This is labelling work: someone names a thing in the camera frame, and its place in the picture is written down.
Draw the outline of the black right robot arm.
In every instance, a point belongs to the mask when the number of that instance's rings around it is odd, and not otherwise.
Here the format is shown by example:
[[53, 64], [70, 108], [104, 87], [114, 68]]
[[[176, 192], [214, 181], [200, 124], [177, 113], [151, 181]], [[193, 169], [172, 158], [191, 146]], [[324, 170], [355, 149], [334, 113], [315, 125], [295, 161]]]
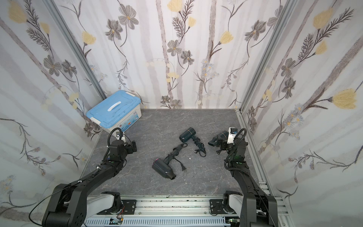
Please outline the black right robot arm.
[[239, 216], [240, 227], [278, 227], [277, 201], [258, 186], [245, 161], [246, 134], [246, 128], [238, 130], [230, 127], [227, 139], [220, 145], [220, 149], [228, 153], [224, 167], [242, 191], [241, 194], [228, 195], [225, 208], [232, 209]]

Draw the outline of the black hair dryer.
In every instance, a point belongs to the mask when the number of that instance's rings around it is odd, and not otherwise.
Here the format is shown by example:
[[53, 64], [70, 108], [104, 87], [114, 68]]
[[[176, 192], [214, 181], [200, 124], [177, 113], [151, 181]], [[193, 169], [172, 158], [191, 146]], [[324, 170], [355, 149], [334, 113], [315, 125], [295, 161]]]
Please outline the black hair dryer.
[[188, 145], [186, 143], [182, 143], [177, 147], [173, 148], [173, 151], [169, 153], [166, 158], [155, 160], [152, 165], [152, 168], [163, 178], [174, 180], [176, 178], [176, 175], [173, 169], [169, 166], [169, 164], [172, 160], [176, 160], [181, 165], [182, 171], [186, 171], [187, 168], [184, 166], [184, 164], [181, 161], [179, 161], [176, 158], [176, 156], [178, 156], [179, 152], [187, 146]]

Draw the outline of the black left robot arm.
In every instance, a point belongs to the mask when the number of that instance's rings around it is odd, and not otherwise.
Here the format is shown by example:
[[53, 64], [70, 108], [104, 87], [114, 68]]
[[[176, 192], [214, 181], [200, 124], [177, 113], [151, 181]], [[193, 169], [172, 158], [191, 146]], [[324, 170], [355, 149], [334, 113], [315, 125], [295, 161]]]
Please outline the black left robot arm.
[[107, 151], [102, 163], [90, 174], [69, 184], [55, 187], [44, 213], [43, 227], [80, 227], [87, 214], [87, 197], [105, 181], [115, 177], [124, 168], [126, 157], [137, 151], [135, 141], [125, 142], [119, 138], [110, 142], [112, 134], [121, 128], [113, 129], [107, 139]]

